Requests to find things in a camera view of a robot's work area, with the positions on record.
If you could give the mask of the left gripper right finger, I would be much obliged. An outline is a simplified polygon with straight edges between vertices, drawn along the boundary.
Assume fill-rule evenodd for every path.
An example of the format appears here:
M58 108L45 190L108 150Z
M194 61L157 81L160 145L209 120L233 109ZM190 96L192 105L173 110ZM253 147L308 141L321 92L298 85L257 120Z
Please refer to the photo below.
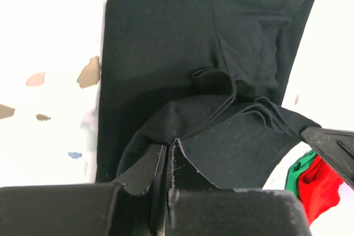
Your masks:
M170 219L211 219L221 209L221 190L186 157L176 138L171 150L171 185L168 190Z

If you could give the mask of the black t shirt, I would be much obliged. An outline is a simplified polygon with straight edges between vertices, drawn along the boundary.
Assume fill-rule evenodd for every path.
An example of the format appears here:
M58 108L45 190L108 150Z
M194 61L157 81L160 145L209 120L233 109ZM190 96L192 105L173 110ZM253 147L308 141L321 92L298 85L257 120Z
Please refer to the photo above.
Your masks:
M181 140L220 188L261 188L315 122L282 107L314 0L107 0L98 182Z

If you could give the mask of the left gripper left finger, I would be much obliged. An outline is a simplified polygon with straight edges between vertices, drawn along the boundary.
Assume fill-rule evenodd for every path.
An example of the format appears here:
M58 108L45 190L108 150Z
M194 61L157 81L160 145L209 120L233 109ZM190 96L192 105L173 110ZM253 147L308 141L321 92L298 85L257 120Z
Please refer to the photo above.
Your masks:
M117 194L110 235L164 235L167 147L153 144L116 178Z

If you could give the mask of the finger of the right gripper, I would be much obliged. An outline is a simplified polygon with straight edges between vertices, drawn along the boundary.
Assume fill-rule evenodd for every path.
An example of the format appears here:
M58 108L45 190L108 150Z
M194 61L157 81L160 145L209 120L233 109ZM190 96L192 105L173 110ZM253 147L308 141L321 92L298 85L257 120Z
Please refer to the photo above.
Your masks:
M353 131L308 127L301 137L353 188Z

